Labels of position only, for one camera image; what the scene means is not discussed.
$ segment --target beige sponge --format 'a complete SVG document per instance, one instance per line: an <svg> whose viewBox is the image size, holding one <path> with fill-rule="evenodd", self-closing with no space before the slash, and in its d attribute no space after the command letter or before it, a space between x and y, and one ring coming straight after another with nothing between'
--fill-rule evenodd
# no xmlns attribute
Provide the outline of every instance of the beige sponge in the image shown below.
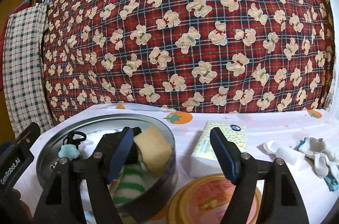
<svg viewBox="0 0 339 224"><path fill-rule="evenodd" d="M150 125L143 133L134 137L134 142L147 168L153 173L162 175L173 151L158 128Z"/></svg>

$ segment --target checkered cloth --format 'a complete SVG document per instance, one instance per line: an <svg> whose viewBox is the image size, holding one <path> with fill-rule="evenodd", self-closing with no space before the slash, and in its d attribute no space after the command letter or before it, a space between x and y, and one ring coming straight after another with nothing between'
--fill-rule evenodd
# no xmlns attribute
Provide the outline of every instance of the checkered cloth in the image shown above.
<svg viewBox="0 0 339 224"><path fill-rule="evenodd" d="M41 132L53 127L42 84L41 40L47 5L11 15L3 54L4 93L15 136L31 122Z"/></svg>
<svg viewBox="0 0 339 224"><path fill-rule="evenodd" d="M44 76L63 121L104 102L178 111L322 108L329 0L52 0Z"/></svg>

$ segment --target white cloth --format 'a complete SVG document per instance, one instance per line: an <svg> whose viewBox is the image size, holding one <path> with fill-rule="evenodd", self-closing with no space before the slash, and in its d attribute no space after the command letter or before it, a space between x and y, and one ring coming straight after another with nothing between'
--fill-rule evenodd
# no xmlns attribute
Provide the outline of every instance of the white cloth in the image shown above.
<svg viewBox="0 0 339 224"><path fill-rule="evenodd" d="M284 146L279 141L275 140L264 143L263 148L268 154L274 154L276 158L283 159L292 174L299 170L305 158L303 153L288 146Z"/></svg>
<svg viewBox="0 0 339 224"><path fill-rule="evenodd" d="M319 178L326 177L330 170L339 182L339 154L332 145L327 144L322 138L305 138L305 143L299 147L299 151L314 160L314 169Z"/></svg>
<svg viewBox="0 0 339 224"><path fill-rule="evenodd" d="M135 105L124 104L124 109L116 109L115 104L94 105L79 114L67 119L58 126L42 134L31 148L35 156L34 162L20 177L15 187L21 192L22 200L34 213L42 189L38 183L35 166L36 159L45 143L58 131L81 120L104 114L136 113L154 117L164 122L173 132L176 142L177 170L179 174L176 191L193 179L189 176L190 155L201 135L207 121L245 125L248 152L256 159L273 161L272 155L264 153L262 144L268 139L275 139L285 146L297 146L305 137L323 138L332 145L339 143L337 121L330 113L318 110L322 117L311 117L307 111L251 113L251 114L214 114L192 113L193 120L187 124L171 124L165 118L170 113L165 109L146 107L146 111L133 111ZM299 171L293 175L303 198L310 224L320 224L339 196L339 191L330 192L324 179L319 179L313 167L304 160ZM258 181L262 191L262 181ZM148 224L166 224L166 220L149 221Z"/></svg>

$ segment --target round metal container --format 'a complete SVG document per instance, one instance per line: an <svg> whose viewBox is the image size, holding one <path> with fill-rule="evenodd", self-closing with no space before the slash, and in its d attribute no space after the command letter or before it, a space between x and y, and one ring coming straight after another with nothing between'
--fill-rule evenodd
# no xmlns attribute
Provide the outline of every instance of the round metal container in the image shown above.
<svg viewBox="0 0 339 224"><path fill-rule="evenodd" d="M142 195L118 208L122 215L131 216L137 223L143 223L155 216L170 200L176 186L175 141L171 130L161 121L153 117L139 114L108 114L82 120L56 133L41 150L36 164L36 172L40 185L43 187L52 173L50 168L58 159L62 141L71 131L85 134L108 129L122 129L125 126L139 127L145 130L155 125L167 142L172 146L173 153L167 163L164 174Z"/></svg>
<svg viewBox="0 0 339 224"><path fill-rule="evenodd" d="M228 202L223 202L216 207L213 202L225 196L230 200L234 189L235 186L223 174L209 175L188 183L177 192L170 202L167 215L168 224L220 223ZM257 221L260 203L261 193L256 189L247 224L254 224ZM209 206L212 206L213 209L205 209Z"/></svg>

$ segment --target green and white checkered fabric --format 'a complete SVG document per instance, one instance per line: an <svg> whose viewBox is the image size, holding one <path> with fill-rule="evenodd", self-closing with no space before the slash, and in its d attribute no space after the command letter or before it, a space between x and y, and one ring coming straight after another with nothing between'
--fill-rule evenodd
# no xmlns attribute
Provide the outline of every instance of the green and white checkered fabric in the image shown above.
<svg viewBox="0 0 339 224"><path fill-rule="evenodd" d="M3 86L11 125L17 137L31 122L41 133L53 127L42 83L41 40L47 5L11 15L3 53Z"/></svg>

